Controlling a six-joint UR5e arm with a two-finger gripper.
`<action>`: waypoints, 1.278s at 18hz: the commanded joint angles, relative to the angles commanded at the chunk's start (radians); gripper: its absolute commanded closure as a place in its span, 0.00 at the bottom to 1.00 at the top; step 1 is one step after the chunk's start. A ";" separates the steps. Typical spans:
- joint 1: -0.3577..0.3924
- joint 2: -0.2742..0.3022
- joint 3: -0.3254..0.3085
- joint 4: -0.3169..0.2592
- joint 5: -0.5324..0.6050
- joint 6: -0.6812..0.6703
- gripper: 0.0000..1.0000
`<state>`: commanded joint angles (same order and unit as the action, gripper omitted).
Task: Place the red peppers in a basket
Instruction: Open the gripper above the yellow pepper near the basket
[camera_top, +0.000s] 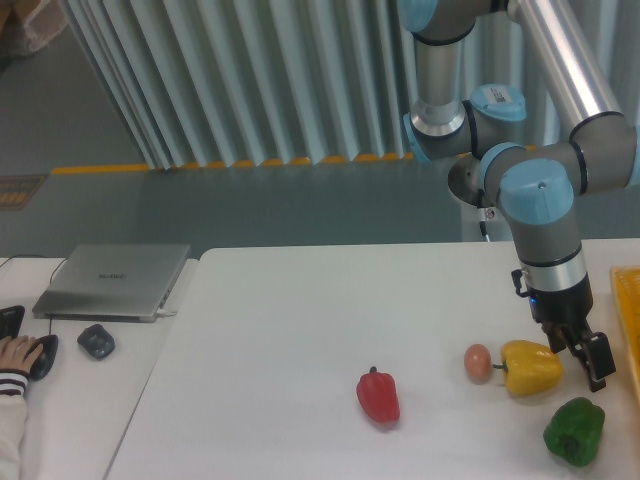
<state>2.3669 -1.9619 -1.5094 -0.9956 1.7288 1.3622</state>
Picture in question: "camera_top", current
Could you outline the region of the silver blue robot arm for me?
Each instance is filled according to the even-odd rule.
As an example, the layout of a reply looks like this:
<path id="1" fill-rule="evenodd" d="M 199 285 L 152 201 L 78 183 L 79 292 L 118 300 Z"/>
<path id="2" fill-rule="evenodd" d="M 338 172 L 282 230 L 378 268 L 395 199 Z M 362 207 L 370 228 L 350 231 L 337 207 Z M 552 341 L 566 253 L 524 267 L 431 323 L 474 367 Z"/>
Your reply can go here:
<path id="1" fill-rule="evenodd" d="M 580 195 L 639 182 L 639 130 L 625 120 L 583 31 L 565 1 L 402 1 L 414 40 L 418 96 L 404 118 L 414 156 L 468 153 L 461 198 L 505 219 L 520 266 L 516 292 L 554 352 L 569 350 L 592 391 L 615 371 L 610 344 L 587 322 L 593 301 L 574 210 Z M 568 137 L 528 150 L 516 141 L 523 95 L 501 84 L 460 94 L 463 40 L 478 18 L 505 12 L 538 61 Z"/>

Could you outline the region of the person's hand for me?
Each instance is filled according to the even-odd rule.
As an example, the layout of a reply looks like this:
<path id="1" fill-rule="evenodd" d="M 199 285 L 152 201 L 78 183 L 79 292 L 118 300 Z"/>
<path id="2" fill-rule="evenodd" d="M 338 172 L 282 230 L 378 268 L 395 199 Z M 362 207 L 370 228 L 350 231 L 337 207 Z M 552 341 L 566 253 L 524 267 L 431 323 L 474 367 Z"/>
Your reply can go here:
<path id="1" fill-rule="evenodd" d="M 0 343 L 0 368 L 2 371 L 16 371 L 28 376 L 37 358 L 43 351 L 34 337 L 5 337 Z"/>

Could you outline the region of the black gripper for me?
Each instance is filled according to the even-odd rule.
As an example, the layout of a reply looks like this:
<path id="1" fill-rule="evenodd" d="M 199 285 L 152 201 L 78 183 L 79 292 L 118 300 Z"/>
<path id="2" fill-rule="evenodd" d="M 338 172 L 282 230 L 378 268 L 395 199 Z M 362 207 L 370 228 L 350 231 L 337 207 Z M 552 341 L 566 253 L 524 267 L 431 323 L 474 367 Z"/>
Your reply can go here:
<path id="1" fill-rule="evenodd" d="M 616 372 L 616 365 L 606 334 L 592 332 L 587 322 L 593 306 L 588 275 L 576 285 L 557 291 L 528 286 L 522 270 L 513 270 L 511 277 L 516 294 L 529 299 L 532 317 L 546 334 L 549 349 L 559 353 L 568 346 L 587 377 L 589 390 L 604 389 L 606 378 Z"/>

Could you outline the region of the white striped sleeve forearm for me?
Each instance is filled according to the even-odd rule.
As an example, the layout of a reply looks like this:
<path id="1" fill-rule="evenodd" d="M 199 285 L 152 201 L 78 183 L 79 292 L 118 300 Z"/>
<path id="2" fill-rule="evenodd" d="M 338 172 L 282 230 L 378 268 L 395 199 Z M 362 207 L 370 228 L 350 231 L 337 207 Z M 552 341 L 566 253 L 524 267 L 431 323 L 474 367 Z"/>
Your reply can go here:
<path id="1" fill-rule="evenodd" d="M 1 370 L 1 478 L 19 479 L 20 445 L 25 433 L 27 405 L 24 398 L 28 378 L 25 372 Z"/>

